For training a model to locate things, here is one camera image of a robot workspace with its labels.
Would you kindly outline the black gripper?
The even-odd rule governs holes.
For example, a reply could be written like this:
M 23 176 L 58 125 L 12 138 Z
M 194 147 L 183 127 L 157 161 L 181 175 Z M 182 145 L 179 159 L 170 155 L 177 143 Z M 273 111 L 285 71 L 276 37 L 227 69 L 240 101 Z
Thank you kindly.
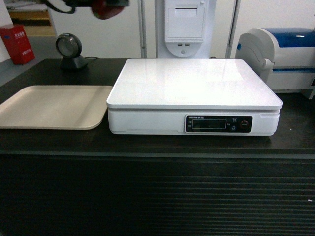
M 63 0 L 66 6 L 70 7 L 71 9 L 69 11 L 63 11 L 55 7 L 53 4 L 51 4 L 48 0 L 42 0 L 41 2 L 45 4 L 47 7 L 51 8 L 52 10 L 58 12 L 58 13 L 64 13 L 64 14 L 73 14 L 78 7 L 90 7 L 94 1 L 100 1 L 100 0 Z M 123 6 L 128 7 L 129 1 L 128 0 L 104 0 L 107 2 L 108 6 Z

